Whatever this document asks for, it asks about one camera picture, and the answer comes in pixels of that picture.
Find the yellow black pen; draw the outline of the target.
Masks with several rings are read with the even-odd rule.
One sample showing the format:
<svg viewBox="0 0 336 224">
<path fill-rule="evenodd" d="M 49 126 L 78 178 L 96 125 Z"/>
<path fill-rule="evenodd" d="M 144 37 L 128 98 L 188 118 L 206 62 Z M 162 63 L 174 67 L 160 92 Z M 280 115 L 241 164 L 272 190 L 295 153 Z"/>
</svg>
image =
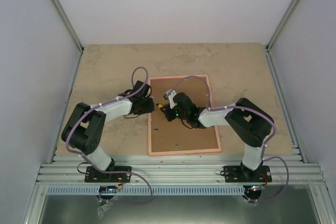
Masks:
<svg viewBox="0 0 336 224">
<path fill-rule="evenodd" d="M 160 103 L 157 103 L 156 106 L 157 106 L 160 110 L 165 110 L 165 109 L 169 109 L 169 108 L 170 108 L 170 105 L 169 105 L 169 104 L 162 105 L 162 104 L 160 104 Z"/>
</svg>

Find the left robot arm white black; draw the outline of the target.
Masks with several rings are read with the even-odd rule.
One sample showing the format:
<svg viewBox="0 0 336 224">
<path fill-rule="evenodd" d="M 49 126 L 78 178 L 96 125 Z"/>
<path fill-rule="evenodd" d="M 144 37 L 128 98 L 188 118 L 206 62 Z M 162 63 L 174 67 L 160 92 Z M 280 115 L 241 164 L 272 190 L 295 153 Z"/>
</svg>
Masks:
<svg viewBox="0 0 336 224">
<path fill-rule="evenodd" d="M 121 116 L 132 119 L 153 112 L 151 92 L 149 84 L 138 80 L 132 89 L 119 94 L 108 103 L 78 103 L 62 131 L 62 141 L 97 168 L 97 176 L 102 181 L 112 180 L 117 170 L 115 161 L 100 145 L 104 125 Z"/>
</svg>

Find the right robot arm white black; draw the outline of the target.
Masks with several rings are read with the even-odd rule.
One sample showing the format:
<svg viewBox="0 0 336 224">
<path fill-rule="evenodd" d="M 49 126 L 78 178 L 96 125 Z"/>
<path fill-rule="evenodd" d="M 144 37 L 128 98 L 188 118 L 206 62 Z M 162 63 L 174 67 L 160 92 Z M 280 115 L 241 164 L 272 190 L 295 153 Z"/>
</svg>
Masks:
<svg viewBox="0 0 336 224">
<path fill-rule="evenodd" d="M 219 108 L 197 107 L 183 92 L 166 92 L 166 105 L 157 105 L 166 119 L 180 119 L 189 129 L 230 126 L 245 143 L 239 175 L 248 182 L 260 175 L 267 142 L 275 135 L 276 127 L 270 115 L 246 98 Z"/>
</svg>

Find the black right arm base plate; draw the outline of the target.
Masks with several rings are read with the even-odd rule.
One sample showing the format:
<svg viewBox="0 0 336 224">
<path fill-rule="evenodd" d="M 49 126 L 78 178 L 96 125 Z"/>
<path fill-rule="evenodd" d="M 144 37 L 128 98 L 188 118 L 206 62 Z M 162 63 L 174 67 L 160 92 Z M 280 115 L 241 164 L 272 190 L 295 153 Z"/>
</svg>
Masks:
<svg viewBox="0 0 336 224">
<path fill-rule="evenodd" d="M 227 183 L 268 183 L 272 182 L 269 166 L 261 165 L 251 170 L 244 165 L 224 166 L 220 172 Z"/>
</svg>

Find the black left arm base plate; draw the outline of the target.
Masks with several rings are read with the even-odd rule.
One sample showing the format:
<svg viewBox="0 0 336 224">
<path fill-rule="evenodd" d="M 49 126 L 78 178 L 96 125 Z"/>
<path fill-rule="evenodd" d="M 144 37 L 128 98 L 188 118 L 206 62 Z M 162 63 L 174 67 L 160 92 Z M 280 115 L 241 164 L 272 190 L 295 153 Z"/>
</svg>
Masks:
<svg viewBox="0 0 336 224">
<path fill-rule="evenodd" d="M 131 175 L 127 174 L 106 174 L 92 166 L 88 166 L 84 181 L 86 183 L 129 183 Z"/>
</svg>

